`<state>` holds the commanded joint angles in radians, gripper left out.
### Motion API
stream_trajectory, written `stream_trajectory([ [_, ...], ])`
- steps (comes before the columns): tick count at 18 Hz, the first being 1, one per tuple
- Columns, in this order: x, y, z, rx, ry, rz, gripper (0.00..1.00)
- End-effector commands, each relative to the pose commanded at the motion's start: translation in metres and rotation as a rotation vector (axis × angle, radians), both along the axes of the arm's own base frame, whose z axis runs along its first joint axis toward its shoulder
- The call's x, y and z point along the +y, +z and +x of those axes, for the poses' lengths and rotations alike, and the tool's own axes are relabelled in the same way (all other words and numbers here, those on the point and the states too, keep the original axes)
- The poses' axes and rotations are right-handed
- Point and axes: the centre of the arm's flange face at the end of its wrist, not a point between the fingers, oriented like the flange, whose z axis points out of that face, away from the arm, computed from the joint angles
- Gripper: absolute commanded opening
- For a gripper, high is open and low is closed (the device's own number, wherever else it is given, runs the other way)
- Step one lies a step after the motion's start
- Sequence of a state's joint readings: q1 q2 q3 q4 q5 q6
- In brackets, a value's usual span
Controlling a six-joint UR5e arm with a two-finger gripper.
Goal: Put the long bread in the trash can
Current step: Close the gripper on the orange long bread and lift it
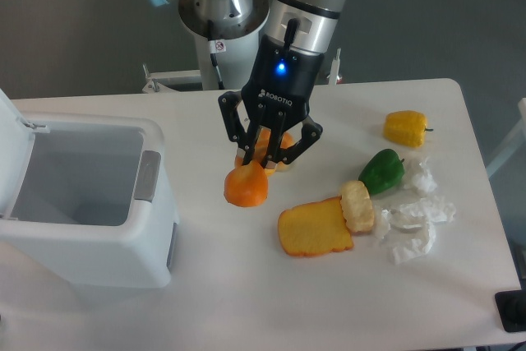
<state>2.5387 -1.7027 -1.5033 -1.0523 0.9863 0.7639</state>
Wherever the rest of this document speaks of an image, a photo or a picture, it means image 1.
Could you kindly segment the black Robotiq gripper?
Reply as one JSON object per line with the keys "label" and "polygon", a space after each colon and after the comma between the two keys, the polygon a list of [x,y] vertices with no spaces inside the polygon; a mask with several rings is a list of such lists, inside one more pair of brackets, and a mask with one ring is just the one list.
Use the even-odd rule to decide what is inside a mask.
{"label": "black Robotiq gripper", "polygon": [[[309,55],[292,48],[285,52],[268,35],[262,36],[248,83],[241,92],[226,91],[218,99],[228,138],[238,145],[242,165],[253,160],[261,127],[270,129],[262,160],[264,169],[291,164],[321,138],[323,127],[308,115],[324,57],[322,53]],[[238,112],[242,102],[249,118],[247,129]],[[300,138],[283,148],[284,133],[299,123]]]}

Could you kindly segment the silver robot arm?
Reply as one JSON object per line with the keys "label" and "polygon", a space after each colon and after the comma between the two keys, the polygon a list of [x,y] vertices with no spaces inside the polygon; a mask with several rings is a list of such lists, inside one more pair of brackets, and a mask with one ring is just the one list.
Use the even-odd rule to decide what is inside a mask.
{"label": "silver robot arm", "polygon": [[174,4],[193,35],[202,86],[221,90],[228,138],[247,164],[290,164],[322,133],[309,100],[345,0],[151,0]]}

